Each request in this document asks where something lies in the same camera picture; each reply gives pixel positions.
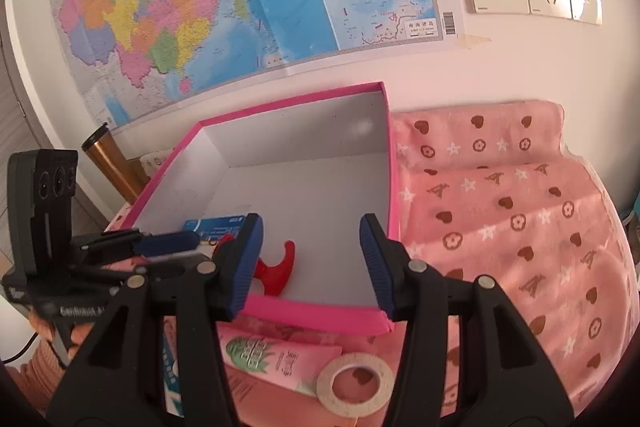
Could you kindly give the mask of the person's left hand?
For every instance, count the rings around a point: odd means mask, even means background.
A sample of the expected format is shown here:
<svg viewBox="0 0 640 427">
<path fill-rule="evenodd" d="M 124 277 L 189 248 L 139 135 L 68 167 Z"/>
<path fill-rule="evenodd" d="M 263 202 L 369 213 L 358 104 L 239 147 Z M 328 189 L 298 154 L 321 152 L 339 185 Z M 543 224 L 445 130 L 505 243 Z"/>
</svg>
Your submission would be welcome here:
<svg viewBox="0 0 640 427">
<path fill-rule="evenodd" d="M 35 310 L 29 311 L 28 321 L 35 333 L 44 340 L 49 341 L 49 343 L 53 343 L 56 338 L 67 339 L 68 347 L 66 351 L 69 360 L 73 360 L 76 357 L 81 345 L 90 335 L 94 326 L 93 323 L 80 323 L 70 325 L 70 328 L 66 329 L 66 324 L 56 326 L 40 317 Z"/>
</svg>

